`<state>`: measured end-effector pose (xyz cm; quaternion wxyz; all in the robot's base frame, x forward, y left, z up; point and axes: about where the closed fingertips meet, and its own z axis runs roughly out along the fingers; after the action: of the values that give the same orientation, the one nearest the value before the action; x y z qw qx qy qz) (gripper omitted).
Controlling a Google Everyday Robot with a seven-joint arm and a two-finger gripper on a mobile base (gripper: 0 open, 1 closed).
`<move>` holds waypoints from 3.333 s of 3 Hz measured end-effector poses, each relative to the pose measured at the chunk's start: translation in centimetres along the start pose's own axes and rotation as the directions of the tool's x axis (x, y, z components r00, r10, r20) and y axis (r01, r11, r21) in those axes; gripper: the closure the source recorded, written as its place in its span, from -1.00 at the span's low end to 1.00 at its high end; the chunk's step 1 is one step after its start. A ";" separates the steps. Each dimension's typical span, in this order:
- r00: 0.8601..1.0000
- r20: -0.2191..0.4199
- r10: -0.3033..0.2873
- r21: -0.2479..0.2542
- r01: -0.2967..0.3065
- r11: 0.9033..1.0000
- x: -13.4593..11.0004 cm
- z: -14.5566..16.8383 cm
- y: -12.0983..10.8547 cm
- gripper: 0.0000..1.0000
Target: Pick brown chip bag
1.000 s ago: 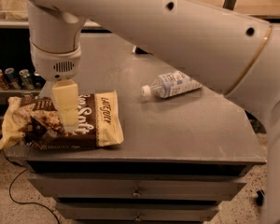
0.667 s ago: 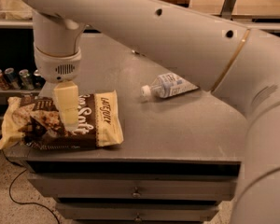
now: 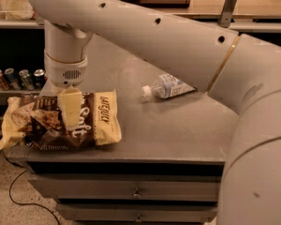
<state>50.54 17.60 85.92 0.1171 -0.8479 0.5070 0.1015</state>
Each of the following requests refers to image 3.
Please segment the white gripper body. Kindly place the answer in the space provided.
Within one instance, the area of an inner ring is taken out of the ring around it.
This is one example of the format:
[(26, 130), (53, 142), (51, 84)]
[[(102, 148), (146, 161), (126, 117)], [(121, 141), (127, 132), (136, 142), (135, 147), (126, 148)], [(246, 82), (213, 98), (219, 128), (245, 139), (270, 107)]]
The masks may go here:
[(86, 56), (79, 62), (60, 62), (44, 53), (44, 65), (48, 80), (57, 87), (79, 85), (87, 70)]

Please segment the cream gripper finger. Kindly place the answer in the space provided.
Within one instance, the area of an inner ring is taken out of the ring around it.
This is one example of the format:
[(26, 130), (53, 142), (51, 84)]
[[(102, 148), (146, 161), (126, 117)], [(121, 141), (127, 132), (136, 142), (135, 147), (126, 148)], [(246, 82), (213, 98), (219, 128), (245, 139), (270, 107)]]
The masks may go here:
[(74, 130), (80, 123), (81, 91), (68, 88), (58, 95), (58, 106), (62, 113), (66, 130)]

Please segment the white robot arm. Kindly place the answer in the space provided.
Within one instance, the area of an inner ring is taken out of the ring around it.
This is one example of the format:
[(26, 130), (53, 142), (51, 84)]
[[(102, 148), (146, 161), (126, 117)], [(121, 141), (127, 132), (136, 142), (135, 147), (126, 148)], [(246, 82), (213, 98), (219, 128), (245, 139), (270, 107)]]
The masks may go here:
[(29, 0), (47, 23), (93, 32), (238, 114), (217, 225), (281, 225), (281, 47), (119, 0)]

